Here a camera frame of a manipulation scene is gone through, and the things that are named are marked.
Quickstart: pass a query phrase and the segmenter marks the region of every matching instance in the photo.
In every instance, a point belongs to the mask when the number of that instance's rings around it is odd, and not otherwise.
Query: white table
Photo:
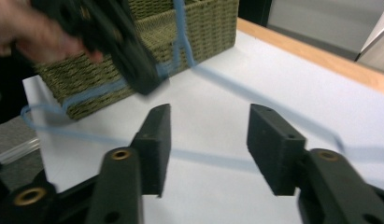
[[[338,134],[358,171],[384,188],[384,95],[240,32],[234,48],[202,66],[222,74],[221,84],[188,70],[149,98],[134,95],[78,122],[33,111],[38,124],[120,139],[101,144],[37,132],[49,181],[63,191],[96,175],[105,152],[128,144],[151,108],[171,104],[164,197],[144,196],[146,223],[300,223],[297,197],[273,196],[248,153],[254,103],[290,121],[306,148],[336,150],[328,133]],[[253,93],[230,91],[222,85],[228,79]],[[24,86],[30,105],[56,104],[39,77]]]

